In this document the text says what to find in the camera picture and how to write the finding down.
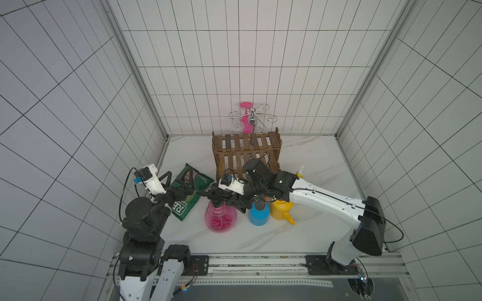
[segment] pink liquid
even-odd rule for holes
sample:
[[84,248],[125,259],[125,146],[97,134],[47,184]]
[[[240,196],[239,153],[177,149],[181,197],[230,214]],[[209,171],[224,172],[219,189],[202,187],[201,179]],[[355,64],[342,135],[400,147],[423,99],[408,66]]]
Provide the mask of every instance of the pink liquid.
[[204,222],[208,226],[209,230],[216,233],[224,233],[229,231],[235,224],[238,218],[238,212],[233,207],[222,205],[219,208],[215,208],[211,202],[209,202],[208,208],[204,213]]

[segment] white tiled wall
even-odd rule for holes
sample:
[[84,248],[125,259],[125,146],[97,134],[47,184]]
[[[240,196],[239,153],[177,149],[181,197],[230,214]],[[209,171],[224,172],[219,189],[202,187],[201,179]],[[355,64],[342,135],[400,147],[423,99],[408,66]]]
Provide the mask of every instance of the white tiled wall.
[[481,7],[421,0],[340,136],[422,300],[482,293]]
[[97,300],[163,139],[99,3],[35,2],[0,3],[0,300]]
[[172,134],[232,133],[247,101],[278,117],[268,130],[336,133],[405,3],[109,2]]

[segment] black cable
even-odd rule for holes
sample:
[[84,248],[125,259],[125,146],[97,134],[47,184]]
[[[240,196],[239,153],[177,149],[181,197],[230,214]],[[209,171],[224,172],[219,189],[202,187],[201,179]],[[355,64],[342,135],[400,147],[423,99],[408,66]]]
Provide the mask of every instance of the black cable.
[[360,260],[360,258],[358,258],[358,261],[361,263],[361,266],[363,267],[363,269],[365,270],[365,274],[366,274],[366,278],[368,279],[368,272],[365,268],[365,265],[362,263],[362,261]]
[[[268,154],[268,152],[266,152],[264,155],[262,155],[258,160],[261,161],[261,159],[266,156]],[[268,166],[268,163],[269,163],[269,160],[271,159],[271,154],[269,154],[268,156],[268,161],[266,162],[266,166]]]
[[114,270],[112,271],[112,281],[114,281],[114,288],[116,289],[119,297],[125,301],[124,297],[121,295],[121,292],[119,290],[119,288],[117,287],[116,285],[116,278],[115,278],[115,274],[116,274],[116,267],[117,267],[117,264],[119,263],[119,258],[117,258],[117,261],[116,261],[116,264],[114,265]]
[[231,168],[226,168],[224,171],[227,171],[227,170],[230,170],[233,172],[233,176],[234,176],[234,170],[232,170]]
[[[345,203],[345,204],[347,204],[347,205],[352,205],[352,204],[350,204],[350,203],[348,203],[348,202],[346,202],[346,201],[344,201],[344,200],[341,200],[341,199],[339,199],[339,198],[337,198],[337,197],[331,196],[331,195],[329,195],[329,194],[323,193],[323,192],[318,191],[318,190],[307,189],[307,188],[295,188],[295,189],[293,189],[291,192],[293,192],[293,191],[295,191],[295,190],[307,190],[307,191],[312,191],[312,192],[314,191],[314,192],[320,193],[320,194],[322,194],[322,195],[325,195],[325,196],[329,196],[329,197],[331,197],[331,198],[334,198],[335,200],[338,200],[338,201],[340,201],[340,202],[343,202],[343,203]],[[371,212],[371,213],[377,215],[377,216],[380,217],[381,219],[384,219],[386,222],[389,222],[390,224],[392,224],[395,228],[397,228],[398,231],[400,231],[400,233],[402,234],[402,237],[401,237],[400,239],[393,240],[393,241],[384,241],[385,244],[390,244],[390,243],[394,243],[394,242],[401,241],[401,240],[405,237],[405,234],[403,233],[403,231],[402,231],[399,227],[397,227],[394,223],[392,223],[391,221],[387,220],[384,216],[381,216],[380,214],[378,214],[378,213],[376,213],[376,212],[374,212],[374,211],[368,210],[368,209],[366,209],[366,208],[362,208],[362,207],[360,207],[360,206],[356,206],[356,205],[355,205],[355,207],[357,207],[357,208],[359,208],[359,209],[363,209],[363,210],[365,210],[365,211],[368,211],[368,212]]]
[[365,209],[365,210],[368,211],[368,212],[371,212],[371,213],[373,213],[373,214],[378,215],[380,218],[383,218],[385,221],[389,222],[389,223],[392,224],[395,228],[397,228],[397,230],[400,231],[400,233],[402,234],[402,236],[400,237],[400,239],[393,240],[393,241],[384,241],[383,243],[385,243],[385,244],[391,244],[391,243],[394,243],[394,242],[401,241],[401,240],[405,237],[405,234],[403,233],[403,231],[402,231],[399,227],[397,227],[397,225],[395,225],[395,224],[392,223],[391,221],[387,220],[385,217],[380,216],[380,214],[378,214],[378,213],[376,213],[376,212],[373,212],[373,211],[368,210],[368,209]]
[[137,184],[134,185],[134,188],[135,188],[135,193],[137,193],[137,197],[141,197],[141,196],[139,195],[139,192],[137,191]]
[[120,222],[122,222],[122,218],[121,218],[121,205],[122,205],[122,199],[124,198],[124,192],[125,192],[125,188],[127,186],[127,181],[129,180],[129,176],[131,175],[131,171],[132,170],[136,170],[135,167],[132,167],[130,170],[129,170],[129,173],[127,174],[127,178],[125,178],[125,182],[124,182],[124,187],[122,188],[122,193],[120,195],[120,200],[119,200],[119,220]]

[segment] wooden crate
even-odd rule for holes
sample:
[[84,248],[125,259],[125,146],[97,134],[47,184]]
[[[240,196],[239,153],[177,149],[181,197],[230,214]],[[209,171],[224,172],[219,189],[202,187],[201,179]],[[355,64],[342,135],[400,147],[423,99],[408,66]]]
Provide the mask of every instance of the wooden crate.
[[269,159],[268,166],[274,172],[280,171],[281,138],[276,131],[257,134],[214,135],[213,154],[216,161],[216,180],[223,176],[223,172],[230,168],[238,178],[245,178],[242,166],[251,158],[260,158],[264,164]]

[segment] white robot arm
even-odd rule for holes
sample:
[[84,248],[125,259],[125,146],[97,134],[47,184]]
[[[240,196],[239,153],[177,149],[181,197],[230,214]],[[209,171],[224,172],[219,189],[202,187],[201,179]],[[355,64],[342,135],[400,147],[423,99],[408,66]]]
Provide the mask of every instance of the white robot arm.
[[[232,175],[224,175],[217,185],[220,189],[238,194],[234,202],[238,208],[262,201],[268,196],[304,204],[339,219],[351,229],[340,240],[331,244],[327,259],[340,266],[349,265],[362,253],[372,256],[382,254],[386,220],[376,198],[361,200],[341,196],[286,171],[274,174],[259,159],[246,162],[243,170],[251,182],[243,183]],[[213,196],[208,195],[208,198],[213,201]],[[229,205],[231,199],[227,200],[226,204]]]

